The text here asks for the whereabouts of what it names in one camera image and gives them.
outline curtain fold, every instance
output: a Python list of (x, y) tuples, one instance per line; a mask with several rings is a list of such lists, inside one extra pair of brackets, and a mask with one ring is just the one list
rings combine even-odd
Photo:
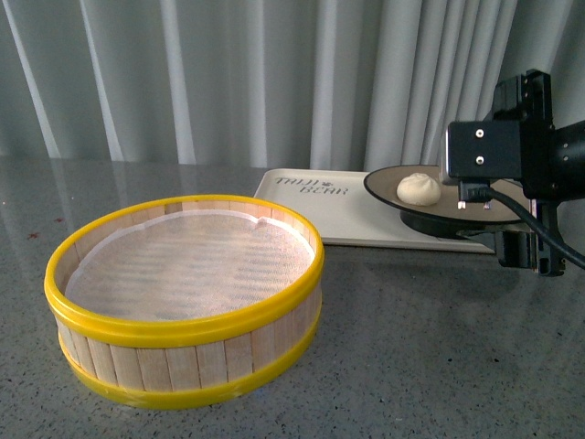
[(585, 0), (2, 0), (0, 155), (435, 164), (496, 83), (585, 119)]

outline robotic arm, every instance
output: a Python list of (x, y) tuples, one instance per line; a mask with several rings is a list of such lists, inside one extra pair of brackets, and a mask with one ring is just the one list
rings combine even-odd
[[(530, 212), (491, 189), (497, 179), (522, 185)], [(497, 199), (530, 228), (489, 230), (503, 266), (530, 268), (559, 276), (565, 260), (585, 268), (585, 258), (565, 244), (558, 232), (557, 208), (585, 198), (585, 121), (555, 129), (550, 76), (537, 70), (500, 82), (492, 111), (481, 122), (453, 122), (443, 138), (441, 182), (457, 185), (465, 203)], [(465, 232), (473, 239), (485, 230)]]

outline black cable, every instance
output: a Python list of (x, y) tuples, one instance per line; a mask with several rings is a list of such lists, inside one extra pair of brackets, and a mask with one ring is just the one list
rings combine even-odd
[(480, 187), (472, 189), (478, 195), (487, 196), (498, 200), (503, 205), (512, 210), (527, 226), (532, 229), (545, 243), (559, 252), (567, 261), (573, 262), (579, 268), (585, 270), (585, 255), (577, 252), (572, 247), (569, 247), (563, 240), (553, 235), (538, 219), (534, 218), (532, 214), (526, 210), (520, 203), (510, 198), (502, 192), (498, 192), (491, 187)]

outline white mesh liner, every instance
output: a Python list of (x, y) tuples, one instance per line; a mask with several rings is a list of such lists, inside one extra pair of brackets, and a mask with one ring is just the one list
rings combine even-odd
[(189, 210), (110, 235), (81, 261), (65, 296), (128, 320), (215, 316), (279, 293), (313, 259), (309, 243), (283, 222)]

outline white tray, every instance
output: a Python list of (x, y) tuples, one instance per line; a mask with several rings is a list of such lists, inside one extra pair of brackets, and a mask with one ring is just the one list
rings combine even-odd
[(325, 244), (451, 252), (492, 251), (482, 244), (434, 238), (404, 225), (399, 210), (364, 188), (367, 172), (273, 169), (254, 197), (296, 210), (319, 230)]

